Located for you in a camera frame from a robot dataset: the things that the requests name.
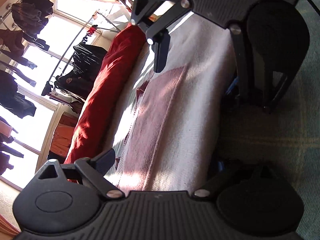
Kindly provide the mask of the pink and white sweater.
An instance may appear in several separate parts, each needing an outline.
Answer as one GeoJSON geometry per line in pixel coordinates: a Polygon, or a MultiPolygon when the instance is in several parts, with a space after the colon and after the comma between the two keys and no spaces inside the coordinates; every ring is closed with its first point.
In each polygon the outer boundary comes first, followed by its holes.
{"type": "Polygon", "coordinates": [[[231,35],[189,13],[169,29],[167,64],[153,71],[145,45],[117,104],[106,178],[124,192],[194,191],[206,179],[220,101],[235,71],[231,35]]]}

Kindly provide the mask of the metal clothes rack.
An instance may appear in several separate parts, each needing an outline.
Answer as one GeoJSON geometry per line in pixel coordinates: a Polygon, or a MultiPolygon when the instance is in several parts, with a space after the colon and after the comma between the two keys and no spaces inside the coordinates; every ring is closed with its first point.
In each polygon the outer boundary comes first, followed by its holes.
{"type": "Polygon", "coordinates": [[[67,47],[66,51],[64,52],[64,54],[60,57],[57,65],[55,66],[55,68],[53,69],[53,72],[52,74],[50,75],[49,77],[49,80],[46,82],[46,85],[41,93],[42,96],[46,96],[46,95],[49,95],[49,93],[51,93],[55,87],[52,86],[50,84],[50,81],[51,81],[51,78],[53,77],[55,71],[57,70],[57,68],[59,67],[60,65],[60,62],[63,61],[64,57],[65,57],[65,54],[67,53],[67,51],[69,51],[69,49],[71,48],[71,46],[73,45],[74,41],[76,40],[76,38],[81,34],[82,30],[85,29],[87,27],[87,25],[89,24],[89,22],[91,20],[93,20],[97,15],[100,15],[102,16],[110,25],[112,25],[113,29],[106,29],[106,28],[102,28],[102,27],[98,27],[98,25],[92,25],[86,35],[82,38],[81,42],[74,46],[74,53],[71,55],[71,57],[69,58],[69,60],[67,61],[64,69],[62,70],[62,73],[63,74],[66,70],[66,68],[68,67],[68,65],[70,64],[71,62],[71,59],[76,59],[78,61],[84,61],[86,64],[89,64],[91,61],[92,62],[95,62],[96,59],[98,59],[91,51],[90,49],[92,48],[92,45],[88,45],[86,44],[87,42],[87,38],[89,36],[92,36],[92,34],[95,33],[96,30],[98,29],[103,29],[103,30],[107,30],[107,31],[110,31],[110,32],[113,32],[113,33],[119,33],[120,32],[120,29],[115,26],[113,24],[113,22],[111,22],[106,16],[104,16],[102,13],[100,13],[99,11],[96,11],[92,17],[84,24],[84,26],[82,27],[82,29],[79,31],[78,34],[76,34],[75,38],[73,39],[73,41],[71,42],[71,44],[67,47]]]}

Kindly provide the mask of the red duvet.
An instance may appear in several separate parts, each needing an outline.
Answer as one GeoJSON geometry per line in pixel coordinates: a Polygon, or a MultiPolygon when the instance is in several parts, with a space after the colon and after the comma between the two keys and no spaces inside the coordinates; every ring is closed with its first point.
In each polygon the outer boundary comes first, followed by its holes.
{"type": "Polygon", "coordinates": [[[65,164],[93,158],[102,152],[117,101],[145,43],[144,32],[132,24],[113,39],[74,129],[65,164]]]}

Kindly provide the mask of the orange hanging cloth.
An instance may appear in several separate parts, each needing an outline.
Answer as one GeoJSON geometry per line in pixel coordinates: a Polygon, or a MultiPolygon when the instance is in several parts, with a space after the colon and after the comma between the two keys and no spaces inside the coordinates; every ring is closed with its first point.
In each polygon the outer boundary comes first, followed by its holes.
{"type": "Polygon", "coordinates": [[[59,163],[64,163],[71,146],[73,132],[77,122],[78,119],[76,116],[63,112],[53,133],[47,155],[48,160],[56,159],[59,163]]]}

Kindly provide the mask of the green plaid bed blanket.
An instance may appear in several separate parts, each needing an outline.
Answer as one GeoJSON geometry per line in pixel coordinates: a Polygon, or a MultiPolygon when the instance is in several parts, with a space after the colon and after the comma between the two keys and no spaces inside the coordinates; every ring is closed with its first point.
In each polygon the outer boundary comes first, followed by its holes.
{"type": "Polygon", "coordinates": [[[274,161],[301,196],[305,211],[298,226],[303,239],[319,239],[319,17],[301,0],[310,47],[279,107],[225,107],[220,101],[216,155],[274,161]]]}

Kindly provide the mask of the black hanging jacket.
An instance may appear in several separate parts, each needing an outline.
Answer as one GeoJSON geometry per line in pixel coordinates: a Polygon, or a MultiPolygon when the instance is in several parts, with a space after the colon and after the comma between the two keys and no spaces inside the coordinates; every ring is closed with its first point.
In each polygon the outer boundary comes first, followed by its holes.
{"type": "Polygon", "coordinates": [[[73,72],[94,82],[107,51],[103,47],[84,43],[74,46],[73,49],[73,72]]]}

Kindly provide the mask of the black jacket with patch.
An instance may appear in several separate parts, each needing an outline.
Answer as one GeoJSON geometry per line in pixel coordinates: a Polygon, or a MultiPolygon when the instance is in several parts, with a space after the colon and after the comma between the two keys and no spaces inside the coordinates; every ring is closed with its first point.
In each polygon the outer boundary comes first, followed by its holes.
{"type": "Polygon", "coordinates": [[[58,75],[55,79],[54,85],[58,89],[82,100],[87,99],[93,88],[92,80],[84,78],[82,75],[76,74],[73,71],[70,71],[66,75],[58,75]]]}

